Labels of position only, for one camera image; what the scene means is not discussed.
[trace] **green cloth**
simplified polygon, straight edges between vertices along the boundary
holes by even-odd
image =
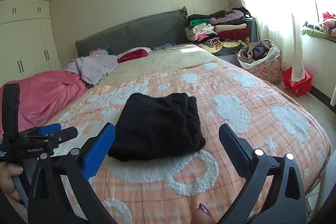
[[[308,34],[311,37],[321,37],[336,42],[336,37],[331,37],[324,32],[313,30],[307,27],[302,27],[302,34]]]
[[[192,29],[192,28],[194,28],[195,26],[200,25],[200,24],[202,24],[202,23],[209,24],[209,22],[210,22],[210,19],[195,19],[195,20],[192,20],[192,21],[189,23],[189,29]]]

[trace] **floral laundry bag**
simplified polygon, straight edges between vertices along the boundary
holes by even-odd
[[[267,43],[269,44],[270,49],[264,58],[259,59],[257,61],[253,61],[251,63],[243,62],[242,60],[244,60],[244,58],[242,57],[242,51],[244,49],[246,51],[248,48],[244,47],[238,53],[238,61],[244,70],[248,71],[249,73],[257,76],[262,80],[277,85],[280,84],[280,82],[282,81],[282,70],[280,60],[281,52],[274,42],[267,40]]]

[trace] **blue cloth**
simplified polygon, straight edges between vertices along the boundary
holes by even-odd
[[[158,51],[158,50],[163,50],[165,48],[171,48],[171,47],[174,47],[176,46],[176,44],[174,43],[166,43],[166,44],[163,44],[161,46],[158,46],[158,47],[153,47],[152,50],[153,51]]]

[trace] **stack of folded clothes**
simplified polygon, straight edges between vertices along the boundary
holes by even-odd
[[[218,11],[212,15],[189,16],[189,27],[185,32],[190,41],[210,53],[223,55],[237,53],[249,44],[250,29],[246,18],[251,14],[244,7],[228,12]]]

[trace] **white wardrobe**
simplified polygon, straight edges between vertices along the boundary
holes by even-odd
[[[0,86],[47,70],[61,70],[49,2],[0,1]]]

